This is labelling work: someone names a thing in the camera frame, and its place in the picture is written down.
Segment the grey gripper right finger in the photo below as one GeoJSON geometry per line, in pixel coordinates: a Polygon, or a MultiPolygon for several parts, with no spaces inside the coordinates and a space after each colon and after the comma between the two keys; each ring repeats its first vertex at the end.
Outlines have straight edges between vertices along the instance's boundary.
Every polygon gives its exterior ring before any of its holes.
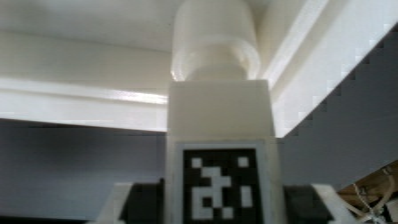
{"type": "Polygon", "coordinates": [[[288,224],[361,224],[331,185],[285,187],[288,224]]]}

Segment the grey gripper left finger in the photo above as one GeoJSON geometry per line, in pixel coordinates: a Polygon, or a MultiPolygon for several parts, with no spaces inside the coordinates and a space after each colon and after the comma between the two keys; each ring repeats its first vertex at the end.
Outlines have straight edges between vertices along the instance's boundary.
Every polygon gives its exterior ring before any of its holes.
{"type": "Polygon", "coordinates": [[[88,224],[164,224],[164,182],[118,183],[88,224]]]}

